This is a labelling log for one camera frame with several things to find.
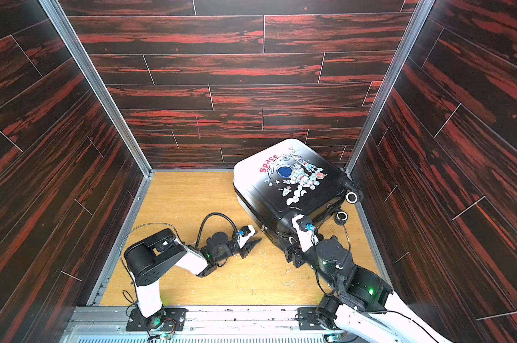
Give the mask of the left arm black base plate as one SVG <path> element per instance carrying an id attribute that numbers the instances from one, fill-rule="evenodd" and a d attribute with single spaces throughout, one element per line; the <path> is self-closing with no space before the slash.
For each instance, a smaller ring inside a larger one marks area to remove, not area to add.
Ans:
<path id="1" fill-rule="evenodd" d="M 138 308 L 131 311 L 125 330 L 127 332 L 180 332 L 184 328 L 186 308 L 164 307 L 150 317 L 144 317 Z"/>

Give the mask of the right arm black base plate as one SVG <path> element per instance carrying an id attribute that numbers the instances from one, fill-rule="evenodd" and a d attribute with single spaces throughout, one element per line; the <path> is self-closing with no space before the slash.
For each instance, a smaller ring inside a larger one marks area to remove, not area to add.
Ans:
<path id="1" fill-rule="evenodd" d="M 320 331 L 325 330 L 318 320 L 315 307 L 299 307 L 295 315 L 300 331 Z"/>

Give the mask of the black white astronaut suitcase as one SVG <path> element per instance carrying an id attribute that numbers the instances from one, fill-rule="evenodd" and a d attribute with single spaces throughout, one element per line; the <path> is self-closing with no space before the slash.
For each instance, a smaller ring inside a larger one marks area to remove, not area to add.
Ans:
<path id="1" fill-rule="evenodd" d="M 291 222 L 303 214 L 318 228 L 344 202 L 364 198 L 344 170 L 297 139 L 286 139 L 235 164 L 239 203 L 280 250 L 299 244 Z"/>

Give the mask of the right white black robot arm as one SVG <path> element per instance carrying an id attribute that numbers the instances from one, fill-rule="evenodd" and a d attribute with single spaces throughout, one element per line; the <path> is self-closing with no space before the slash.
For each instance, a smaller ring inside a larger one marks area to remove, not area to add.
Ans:
<path id="1" fill-rule="evenodd" d="M 330 287 L 316 307 L 298 309 L 302 330 L 330 330 L 327 342 L 341 341 L 343 332 L 367 342 L 447 342 L 387 282 L 355 264 L 336 237 L 306 249 L 294 244 L 288 252 L 296 265 L 307 264 L 316 281 Z"/>

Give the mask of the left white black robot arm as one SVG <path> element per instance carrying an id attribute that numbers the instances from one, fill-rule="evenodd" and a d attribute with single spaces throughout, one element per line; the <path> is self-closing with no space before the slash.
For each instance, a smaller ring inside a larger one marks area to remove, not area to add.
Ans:
<path id="1" fill-rule="evenodd" d="M 124 252 L 123 257 L 137 296 L 137 308 L 146 320 L 163 309 L 159 283 L 171 268 L 180 267 L 197 277 L 206 277 L 237 254 L 246 258 L 261 241 L 254 239 L 253 226 L 242 227 L 232 240 L 217 232 L 206 240 L 201 249 L 182 243 L 171 229 L 161 230 L 141 240 Z"/>

